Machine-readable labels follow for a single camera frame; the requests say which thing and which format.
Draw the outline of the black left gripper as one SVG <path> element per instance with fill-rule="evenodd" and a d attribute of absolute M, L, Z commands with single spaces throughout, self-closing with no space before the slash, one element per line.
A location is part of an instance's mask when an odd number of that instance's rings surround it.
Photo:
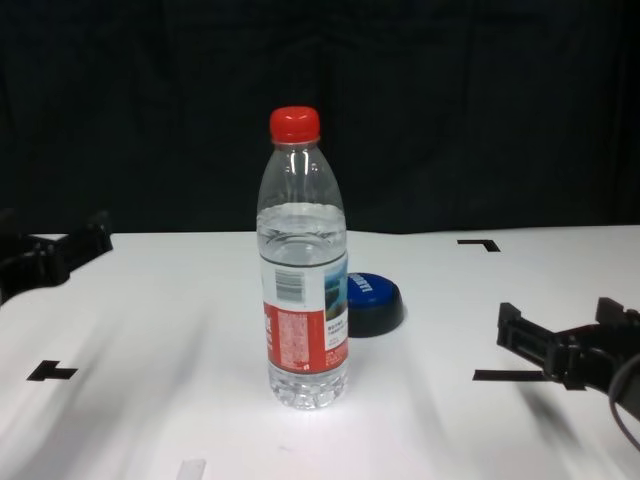
<path fill-rule="evenodd" d="M 113 250 L 107 211 L 57 240 L 24 233 L 12 208 L 1 209 L 1 302 L 35 289 L 56 287 L 68 274 Z"/>

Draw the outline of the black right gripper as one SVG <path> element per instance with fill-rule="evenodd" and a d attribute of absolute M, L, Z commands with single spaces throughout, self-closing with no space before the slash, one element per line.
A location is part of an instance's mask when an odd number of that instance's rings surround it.
<path fill-rule="evenodd" d="M 614 377 L 639 354 L 639 312 L 601 297 L 595 320 L 597 325 L 553 332 L 504 302 L 496 343 L 540 367 L 567 390 L 590 388 L 608 395 Z"/>

